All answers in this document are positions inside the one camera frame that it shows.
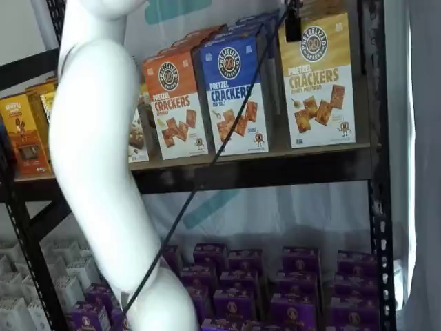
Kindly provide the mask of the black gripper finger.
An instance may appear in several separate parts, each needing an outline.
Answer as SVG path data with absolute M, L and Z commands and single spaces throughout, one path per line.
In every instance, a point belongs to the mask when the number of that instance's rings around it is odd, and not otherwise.
M 286 42 L 298 42 L 301 39 L 300 1 L 288 0 L 285 4 L 285 38 Z

